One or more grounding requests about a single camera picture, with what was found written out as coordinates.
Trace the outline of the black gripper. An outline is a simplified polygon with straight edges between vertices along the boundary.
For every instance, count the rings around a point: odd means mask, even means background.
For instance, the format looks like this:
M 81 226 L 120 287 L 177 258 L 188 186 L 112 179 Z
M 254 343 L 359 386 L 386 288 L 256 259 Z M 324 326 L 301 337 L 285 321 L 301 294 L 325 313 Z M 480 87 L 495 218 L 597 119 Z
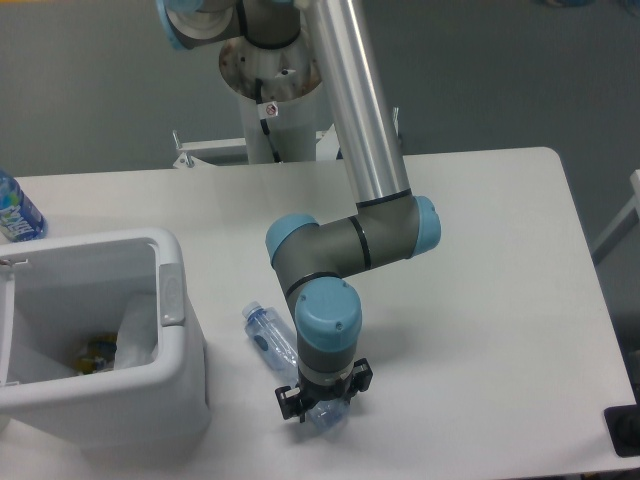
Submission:
M 306 411 L 324 401 L 349 404 L 361 392 L 366 392 L 373 379 L 373 371 L 366 358 L 354 363 L 353 368 L 340 372 L 317 372 L 298 369 L 297 387 L 282 386 L 275 389 L 275 397 L 284 420 L 296 418 L 306 421 Z

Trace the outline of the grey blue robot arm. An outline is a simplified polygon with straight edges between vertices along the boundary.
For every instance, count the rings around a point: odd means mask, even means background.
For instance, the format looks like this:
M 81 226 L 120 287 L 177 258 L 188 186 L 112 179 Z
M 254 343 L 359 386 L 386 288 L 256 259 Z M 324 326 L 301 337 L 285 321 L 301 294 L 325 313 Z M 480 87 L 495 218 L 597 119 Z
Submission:
M 357 355 L 364 314 L 349 278 L 434 249 L 441 224 L 414 194 L 379 84 L 359 1 L 160 1 L 169 42 L 216 44 L 252 163 L 314 161 L 324 100 L 353 204 L 335 217 L 296 208 L 267 230 L 266 249 L 294 324 L 297 360 L 275 392 L 285 419 L 331 413 L 366 391 Z

